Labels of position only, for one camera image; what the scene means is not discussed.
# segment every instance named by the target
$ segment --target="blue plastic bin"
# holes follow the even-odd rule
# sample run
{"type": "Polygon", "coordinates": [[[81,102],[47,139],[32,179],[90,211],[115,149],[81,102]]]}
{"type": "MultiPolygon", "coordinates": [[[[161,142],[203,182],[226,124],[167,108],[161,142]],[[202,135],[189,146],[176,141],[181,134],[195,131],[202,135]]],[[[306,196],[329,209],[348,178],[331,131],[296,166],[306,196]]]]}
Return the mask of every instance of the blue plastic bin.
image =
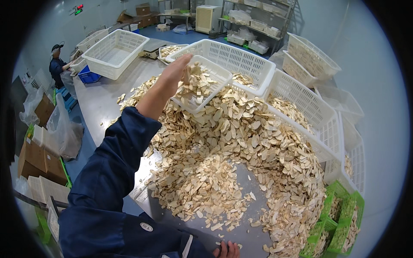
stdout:
{"type": "Polygon", "coordinates": [[[79,78],[83,83],[95,83],[97,82],[102,75],[99,75],[97,73],[92,73],[89,70],[89,66],[85,66],[82,71],[79,73],[79,78]]]}

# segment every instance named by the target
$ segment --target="stainless steel table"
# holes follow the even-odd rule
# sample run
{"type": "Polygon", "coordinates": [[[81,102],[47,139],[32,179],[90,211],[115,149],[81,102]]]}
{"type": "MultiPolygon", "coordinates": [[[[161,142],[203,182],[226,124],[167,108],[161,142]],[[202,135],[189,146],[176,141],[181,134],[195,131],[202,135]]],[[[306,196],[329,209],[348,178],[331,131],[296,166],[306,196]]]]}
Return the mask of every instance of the stainless steel table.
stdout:
{"type": "MultiPolygon", "coordinates": [[[[102,77],[98,82],[91,84],[83,84],[79,77],[74,77],[74,86],[78,96],[79,106],[82,110],[86,125],[92,135],[96,146],[102,143],[104,132],[110,120],[120,115],[120,106],[116,103],[117,98],[126,93],[125,99],[131,96],[131,88],[139,87],[143,82],[151,78],[151,76],[159,75],[166,67],[159,60],[153,60],[145,57],[137,57],[129,67],[123,72],[118,80],[111,80],[102,77]]],[[[256,201],[250,203],[248,210],[245,212],[240,226],[232,232],[205,228],[205,219],[191,219],[183,222],[180,218],[174,218],[171,211],[161,209],[158,199],[150,197],[144,181],[150,178],[150,169],[156,170],[155,162],[160,160],[159,153],[154,153],[149,159],[142,158],[139,170],[135,173],[135,187],[129,196],[156,222],[168,224],[169,226],[185,229],[197,236],[206,246],[209,251],[213,251],[217,245],[216,241],[229,241],[242,244],[241,257],[257,257],[265,258],[268,253],[264,252],[262,246],[272,244],[269,234],[263,233],[261,227],[250,227],[248,218],[257,220],[261,213],[261,208],[268,208],[266,198],[263,192],[259,190],[258,182],[254,176],[250,174],[251,181],[248,180],[247,169],[243,165],[237,165],[236,170],[238,182],[243,194],[252,191],[256,196],[256,201]],[[224,238],[219,238],[218,233],[224,235],[224,238]]]]}

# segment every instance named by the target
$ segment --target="blue floor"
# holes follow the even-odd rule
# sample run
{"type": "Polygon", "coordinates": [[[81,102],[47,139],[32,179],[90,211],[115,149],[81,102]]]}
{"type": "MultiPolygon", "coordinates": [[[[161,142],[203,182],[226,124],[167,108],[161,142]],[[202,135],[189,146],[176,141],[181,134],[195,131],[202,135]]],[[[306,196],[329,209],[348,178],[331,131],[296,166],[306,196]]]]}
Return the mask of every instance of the blue floor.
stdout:
{"type": "MultiPolygon", "coordinates": [[[[80,148],[79,154],[77,155],[76,159],[65,162],[67,173],[69,174],[72,183],[75,183],[80,171],[85,166],[89,157],[92,156],[93,152],[95,151],[96,145],[92,139],[92,136],[90,135],[88,127],[86,126],[85,119],[83,118],[79,104],[76,104],[76,106],[69,113],[69,118],[71,121],[81,123],[85,127],[82,139],[82,147],[80,148]]],[[[129,196],[126,196],[123,199],[123,212],[137,216],[141,214],[143,210],[129,196]]]]}
{"type": "MultiPolygon", "coordinates": [[[[182,34],[177,34],[172,32],[172,30],[170,31],[165,31],[165,32],[158,32],[155,29],[156,25],[151,25],[148,26],[146,28],[142,28],[139,29],[139,34],[148,37],[148,38],[156,38],[156,39],[160,39],[160,40],[166,40],[166,41],[170,41],[170,42],[174,42],[176,44],[192,44],[194,42],[197,42],[199,40],[208,38],[208,34],[205,33],[200,33],[200,32],[196,32],[193,31],[192,33],[189,33],[187,35],[182,35],[182,34]]],[[[231,43],[231,42],[227,42],[226,40],[224,40],[224,37],[226,36],[221,36],[219,38],[214,39],[215,41],[221,42],[221,43],[225,43],[237,48],[240,48],[242,50],[246,50],[248,52],[254,53],[260,57],[263,57],[265,59],[268,59],[271,56],[271,49],[268,49],[268,51],[264,54],[264,55],[260,55],[257,54],[256,52],[252,51],[252,50],[247,50],[243,47],[241,47],[240,45],[231,43]]]]}

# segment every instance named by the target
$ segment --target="navy blue jacket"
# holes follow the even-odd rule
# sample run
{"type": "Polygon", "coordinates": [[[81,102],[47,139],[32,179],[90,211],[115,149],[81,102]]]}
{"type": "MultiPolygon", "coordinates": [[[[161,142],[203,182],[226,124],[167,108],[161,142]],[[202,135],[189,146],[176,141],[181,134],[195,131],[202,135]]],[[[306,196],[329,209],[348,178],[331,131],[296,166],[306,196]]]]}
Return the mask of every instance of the navy blue jacket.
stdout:
{"type": "Polygon", "coordinates": [[[157,224],[145,213],[122,212],[140,158],[160,128],[160,122],[127,107],[106,130],[102,144],[73,184],[69,207],[59,216],[65,258],[214,258],[192,235],[157,224]]]}
{"type": "Polygon", "coordinates": [[[56,88],[58,89],[64,86],[60,74],[63,72],[63,66],[65,65],[67,65],[67,63],[63,62],[60,58],[53,58],[49,64],[49,72],[56,82],[56,88]]]}

